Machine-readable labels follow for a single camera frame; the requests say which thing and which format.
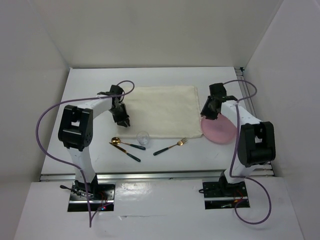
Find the cream cloth placemat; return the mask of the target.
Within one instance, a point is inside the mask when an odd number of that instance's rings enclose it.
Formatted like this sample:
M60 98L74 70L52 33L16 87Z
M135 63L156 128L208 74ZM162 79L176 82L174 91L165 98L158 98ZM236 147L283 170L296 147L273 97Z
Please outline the cream cloth placemat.
M134 139L143 131L152 139L195 139L203 134L195 86L136 87L123 102L130 126L118 127L120 138Z

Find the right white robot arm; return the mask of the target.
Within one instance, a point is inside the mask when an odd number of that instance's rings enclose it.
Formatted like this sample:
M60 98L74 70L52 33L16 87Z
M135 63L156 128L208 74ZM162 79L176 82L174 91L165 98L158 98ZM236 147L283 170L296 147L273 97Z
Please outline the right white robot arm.
M200 113L201 129L217 144L235 139L230 166L221 175L218 190L230 196L237 183L248 177L259 165L276 158L274 125L262 121L240 106L240 99L228 95L224 83L209 86L209 96Z

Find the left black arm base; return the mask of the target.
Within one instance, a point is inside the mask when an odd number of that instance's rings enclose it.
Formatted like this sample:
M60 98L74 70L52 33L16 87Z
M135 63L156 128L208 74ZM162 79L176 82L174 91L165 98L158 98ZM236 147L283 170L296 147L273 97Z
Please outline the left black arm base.
M67 211L72 212L87 212L87 195L84 190L76 189L75 184L72 187L67 187L65 185L59 186L63 190L68 190L69 202ZM116 185L115 184L102 184L97 190L97 194L88 194L88 199L90 203L90 209L92 212L113 212L114 211L114 199L115 199Z

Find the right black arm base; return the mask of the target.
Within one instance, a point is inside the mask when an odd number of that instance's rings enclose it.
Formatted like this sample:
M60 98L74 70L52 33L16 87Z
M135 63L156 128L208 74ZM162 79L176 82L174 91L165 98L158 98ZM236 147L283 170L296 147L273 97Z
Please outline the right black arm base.
M204 197L206 210L249 208L250 202L244 181L227 186L222 181L207 181L198 190Z

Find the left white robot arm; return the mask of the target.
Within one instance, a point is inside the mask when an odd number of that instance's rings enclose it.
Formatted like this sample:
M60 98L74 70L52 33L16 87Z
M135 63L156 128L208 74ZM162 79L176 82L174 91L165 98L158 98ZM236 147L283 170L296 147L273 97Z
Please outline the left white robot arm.
M75 165L75 186L88 200L94 199L99 193L98 178L89 150L94 119L108 111L118 126L129 127L130 117L123 103L124 93L120 86L112 85L110 91L99 92L97 99L79 106L66 105L63 109L58 139L67 148L71 162Z

